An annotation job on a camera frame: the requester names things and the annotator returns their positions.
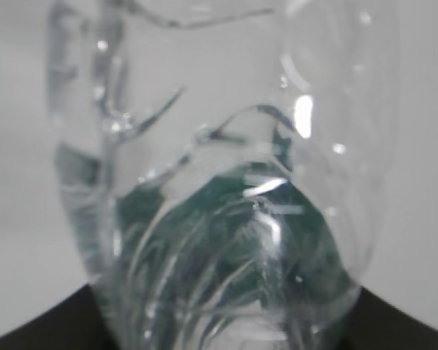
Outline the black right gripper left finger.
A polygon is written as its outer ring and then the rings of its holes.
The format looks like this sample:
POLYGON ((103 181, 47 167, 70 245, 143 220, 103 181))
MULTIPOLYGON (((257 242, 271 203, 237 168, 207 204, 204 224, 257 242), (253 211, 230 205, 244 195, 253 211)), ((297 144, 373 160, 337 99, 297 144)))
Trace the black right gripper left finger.
POLYGON ((0 336, 0 350, 102 350, 118 346, 106 327, 89 286, 54 308, 0 336))

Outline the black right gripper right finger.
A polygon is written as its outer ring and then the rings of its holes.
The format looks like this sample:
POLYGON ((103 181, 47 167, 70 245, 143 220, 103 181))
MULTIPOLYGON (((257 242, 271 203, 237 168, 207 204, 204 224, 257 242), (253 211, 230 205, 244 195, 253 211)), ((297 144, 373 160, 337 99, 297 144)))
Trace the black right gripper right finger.
POLYGON ((438 350, 438 330, 357 286, 332 349, 438 350))

